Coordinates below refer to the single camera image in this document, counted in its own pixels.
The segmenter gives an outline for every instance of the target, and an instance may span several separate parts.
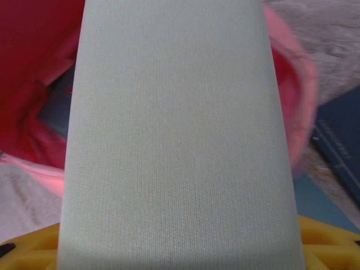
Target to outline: white fabric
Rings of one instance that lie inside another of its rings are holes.
[[[261,1],[88,0],[58,269],[304,269]]]

